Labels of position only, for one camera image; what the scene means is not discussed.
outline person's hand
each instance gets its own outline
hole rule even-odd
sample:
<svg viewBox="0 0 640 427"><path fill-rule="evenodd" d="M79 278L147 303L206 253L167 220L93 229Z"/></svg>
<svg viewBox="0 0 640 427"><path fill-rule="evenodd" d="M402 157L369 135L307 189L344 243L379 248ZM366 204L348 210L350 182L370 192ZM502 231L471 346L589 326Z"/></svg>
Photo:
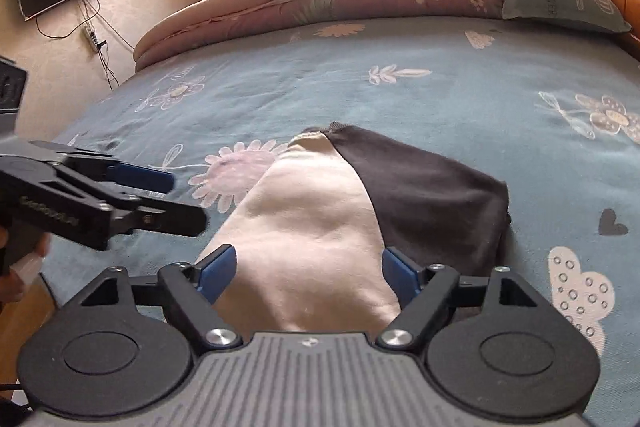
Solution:
<svg viewBox="0 0 640 427"><path fill-rule="evenodd" d="M0 227L0 248L4 248L8 240L9 233L6 229ZM49 253L50 240L49 233L44 233L38 241L34 253L40 257L46 256ZM10 272L8 275L0 277L0 303L19 301L22 299L25 290L24 282L15 273Z"/></svg>

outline bed sheet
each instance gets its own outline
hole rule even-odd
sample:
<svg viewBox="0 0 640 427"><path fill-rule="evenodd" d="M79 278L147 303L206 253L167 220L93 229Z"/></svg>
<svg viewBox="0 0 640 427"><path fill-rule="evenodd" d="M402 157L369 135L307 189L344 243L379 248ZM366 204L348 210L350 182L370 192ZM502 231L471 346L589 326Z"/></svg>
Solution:
<svg viewBox="0 0 640 427"><path fill-rule="evenodd" d="M640 409L639 114L635 59L535 23L379 19L221 42L146 68L58 140L172 172L167 198L206 207L209 231L140 232L105 252L56 239L44 276L62 303L107 266L193 262L290 139L356 124L508 184L505 262L598 350L588 416L628 427Z"/></svg>

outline garment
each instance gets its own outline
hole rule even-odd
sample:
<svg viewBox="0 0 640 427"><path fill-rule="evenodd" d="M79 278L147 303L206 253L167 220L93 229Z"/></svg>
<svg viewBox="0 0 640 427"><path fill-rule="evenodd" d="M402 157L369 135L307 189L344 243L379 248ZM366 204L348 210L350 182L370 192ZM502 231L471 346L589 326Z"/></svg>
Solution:
<svg viewBox="0 0 640 427"><path fill-rule="evenodd" d="M488 275L509 224L507 187L454 160L356 126L296 136L210 241L238 272L215 304L254 331L367 331L399 312L385 247L421 266Z"/></svg>

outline wooden floor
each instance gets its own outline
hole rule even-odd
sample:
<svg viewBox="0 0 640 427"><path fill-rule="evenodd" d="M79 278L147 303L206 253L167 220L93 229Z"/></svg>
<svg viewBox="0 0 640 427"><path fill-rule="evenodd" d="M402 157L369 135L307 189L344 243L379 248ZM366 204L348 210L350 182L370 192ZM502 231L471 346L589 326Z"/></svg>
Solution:
<svg viewBox="0 0 640 427"><path fill-rule="evenodd" d="M19 303L7 304L0 312L0 383L14 383L16 362L22 344L53 314L54 301L41 278L37 278ZM0 393L11 398L12 393Z"/></svg>

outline silver bolt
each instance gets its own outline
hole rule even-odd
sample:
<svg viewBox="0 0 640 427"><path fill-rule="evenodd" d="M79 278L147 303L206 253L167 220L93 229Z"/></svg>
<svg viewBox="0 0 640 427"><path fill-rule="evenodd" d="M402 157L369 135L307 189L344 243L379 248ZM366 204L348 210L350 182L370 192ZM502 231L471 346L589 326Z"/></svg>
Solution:
<svg viewBox="0 0 640 427"><path fill-rule="evenodd" d="M302 344L305 347L314 347L316 344L319 344L319 343L320 341L315 337L309 337L308 339L305 339L300 342L300 344Z"/></svg>
<svg viewBox="0 0 640 427"><path fill-rule="evenodd" d="M209 344L215 346L228 346L236 341L238 336L231 330L225 328L216 328L215 330L207 331L205 338Z"/></svg>
<svg viewBox="0 0 640 427"><path fill-rule="evenodd" d="M380 338L388 346L406 346L411 343L414 336L409 331L386 330L382 332Z"/></svg>

